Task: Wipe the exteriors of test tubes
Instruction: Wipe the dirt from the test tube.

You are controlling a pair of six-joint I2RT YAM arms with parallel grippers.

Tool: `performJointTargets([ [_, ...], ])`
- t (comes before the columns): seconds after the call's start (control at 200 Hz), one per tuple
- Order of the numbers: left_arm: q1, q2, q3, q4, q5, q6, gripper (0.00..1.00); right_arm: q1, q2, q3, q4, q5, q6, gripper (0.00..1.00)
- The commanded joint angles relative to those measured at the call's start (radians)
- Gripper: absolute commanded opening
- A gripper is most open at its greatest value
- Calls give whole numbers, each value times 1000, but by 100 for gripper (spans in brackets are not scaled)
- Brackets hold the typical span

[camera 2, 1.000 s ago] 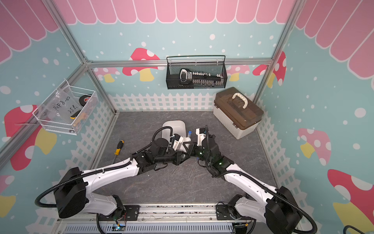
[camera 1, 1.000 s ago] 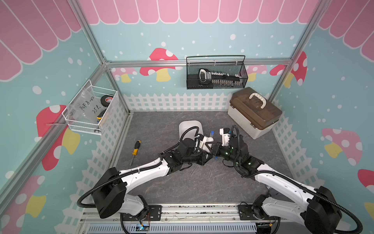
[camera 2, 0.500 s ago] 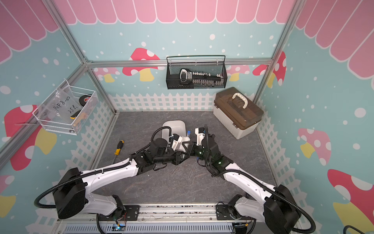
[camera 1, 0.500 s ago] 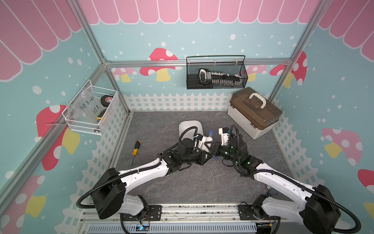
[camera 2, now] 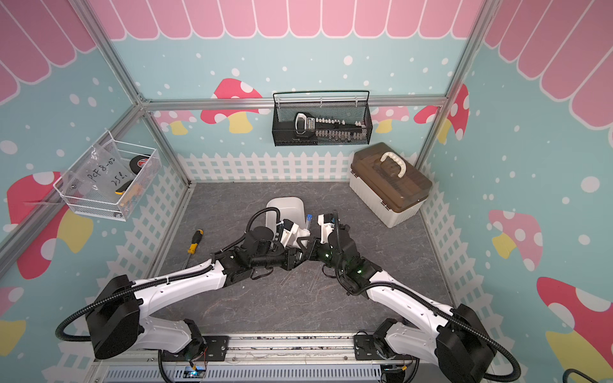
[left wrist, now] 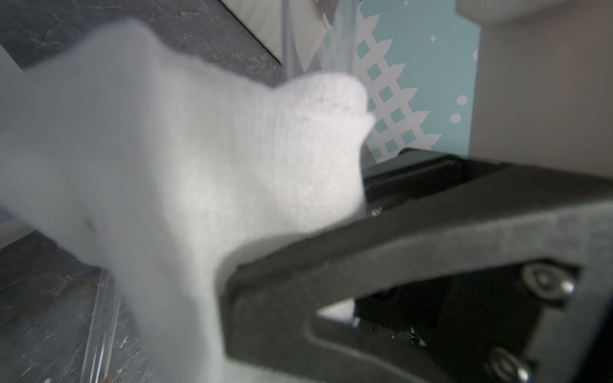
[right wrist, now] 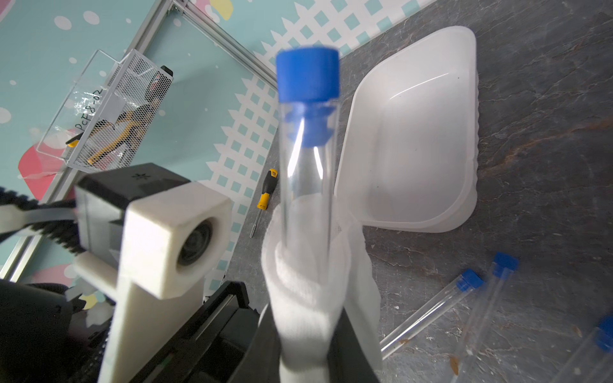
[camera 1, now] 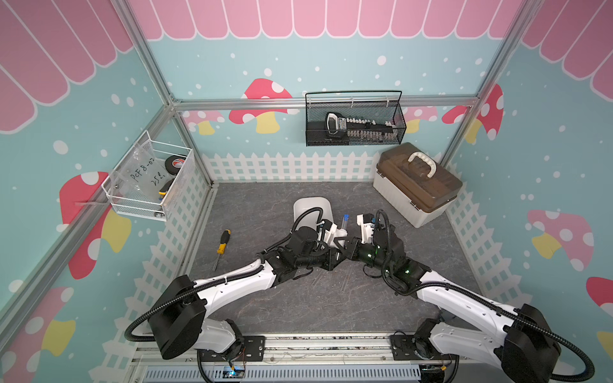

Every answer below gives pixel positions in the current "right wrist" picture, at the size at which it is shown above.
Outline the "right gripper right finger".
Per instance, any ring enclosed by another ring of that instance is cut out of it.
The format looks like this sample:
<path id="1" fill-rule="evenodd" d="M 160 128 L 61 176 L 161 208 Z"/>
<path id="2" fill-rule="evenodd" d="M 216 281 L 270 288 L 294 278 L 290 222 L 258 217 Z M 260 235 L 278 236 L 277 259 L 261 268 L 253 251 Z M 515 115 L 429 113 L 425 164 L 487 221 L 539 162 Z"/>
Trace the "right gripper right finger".
<path id="1" fill-rule="evenodd" d="M 378 383 L 378 377 L 362 352 L 351 321 L 341 313 L 327 354 L 330 382 Z"/>

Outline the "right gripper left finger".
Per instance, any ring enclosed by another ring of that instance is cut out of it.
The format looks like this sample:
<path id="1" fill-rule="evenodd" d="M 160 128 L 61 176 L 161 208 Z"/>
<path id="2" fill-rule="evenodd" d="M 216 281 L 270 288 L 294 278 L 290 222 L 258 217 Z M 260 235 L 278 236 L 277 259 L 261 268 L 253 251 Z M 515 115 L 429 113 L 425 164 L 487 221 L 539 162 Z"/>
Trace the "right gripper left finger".
<path id="1" fill-rule="evenodd" d="M 266 306 L 247 354 L 239 368 L 239 382 L 280 382 L 281 342 L 272 309 Z"/>

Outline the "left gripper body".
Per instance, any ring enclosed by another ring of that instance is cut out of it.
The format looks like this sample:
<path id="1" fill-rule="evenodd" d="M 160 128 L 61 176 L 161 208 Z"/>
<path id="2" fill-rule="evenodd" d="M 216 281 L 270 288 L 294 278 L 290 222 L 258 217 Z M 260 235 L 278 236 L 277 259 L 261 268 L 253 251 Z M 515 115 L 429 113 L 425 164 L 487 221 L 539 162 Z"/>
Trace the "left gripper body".
<path id="1" fill-rule="evenodd" d="M 86 325 L 86 301 L 59 283 L 1 283 L 1 380 L 96 382 L 110 355 L 113 320 Z M 164 342 L 132 382 L 229 382 L 259 314 L 243 282 L 225 282 Z"/>

